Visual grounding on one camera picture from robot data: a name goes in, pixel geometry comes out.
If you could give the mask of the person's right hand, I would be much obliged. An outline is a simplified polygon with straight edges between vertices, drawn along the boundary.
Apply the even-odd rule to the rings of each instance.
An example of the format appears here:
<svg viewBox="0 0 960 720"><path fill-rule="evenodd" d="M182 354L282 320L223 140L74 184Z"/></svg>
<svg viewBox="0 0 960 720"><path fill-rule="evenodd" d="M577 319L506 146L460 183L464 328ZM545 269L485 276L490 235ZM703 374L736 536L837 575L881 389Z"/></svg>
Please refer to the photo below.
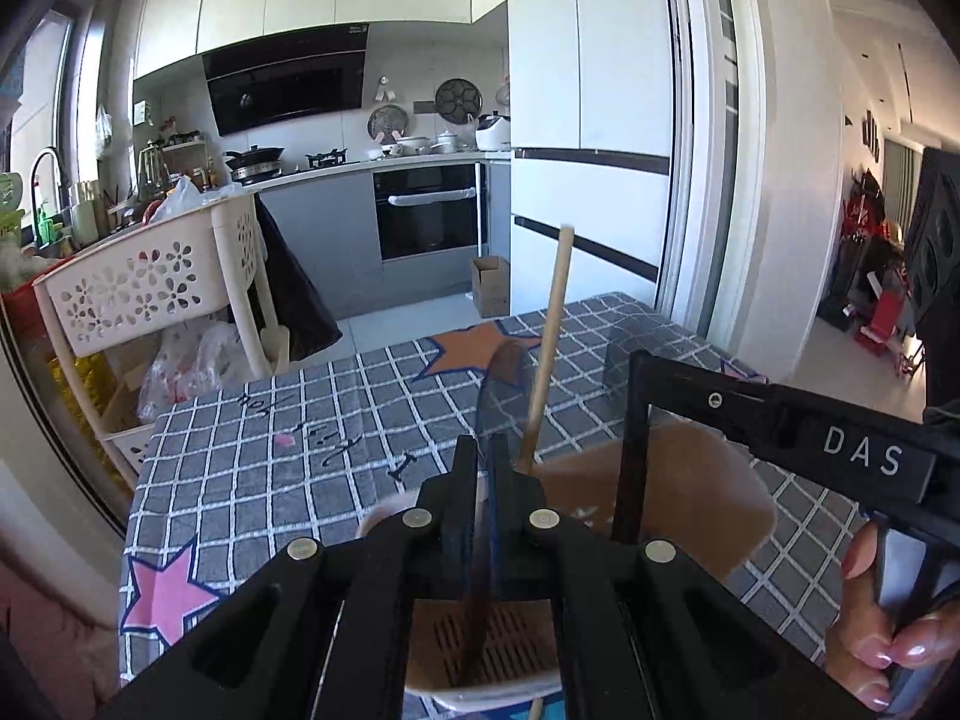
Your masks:
<svg viewBox="0 0 960 720"><path fill-rule="evenodd" d="M867 522L841 561L841 606L825 637L823 660L823 669L874 712L892 702L887 668L939 667L958 653L957 601L893 633L887 613L875 603L877 550L877 525Z"/></svg>

